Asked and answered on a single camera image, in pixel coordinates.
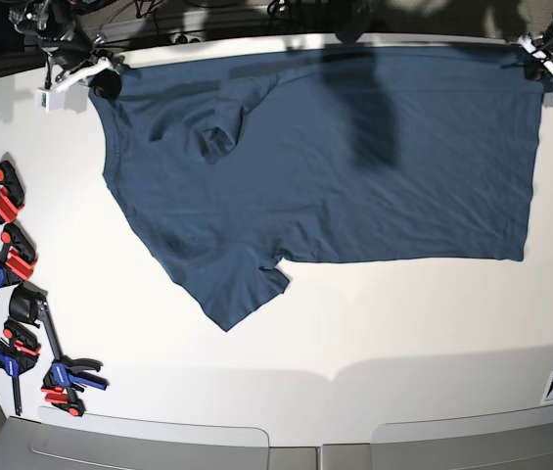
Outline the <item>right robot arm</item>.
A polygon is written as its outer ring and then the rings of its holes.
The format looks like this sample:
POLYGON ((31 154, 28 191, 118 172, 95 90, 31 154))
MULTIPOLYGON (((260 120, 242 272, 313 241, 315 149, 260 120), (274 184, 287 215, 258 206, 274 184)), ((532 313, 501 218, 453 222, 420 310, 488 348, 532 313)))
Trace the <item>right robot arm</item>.
POLYGON ((83 84, 109 101, 121 90, 122 59, 102 47, 104 39, 87 35, 79 18, 96 13, 110 1, 8 1, 9 21, 22 35, 36 40, 45 55, 46 76, 41 105, 75 84, 83 84))

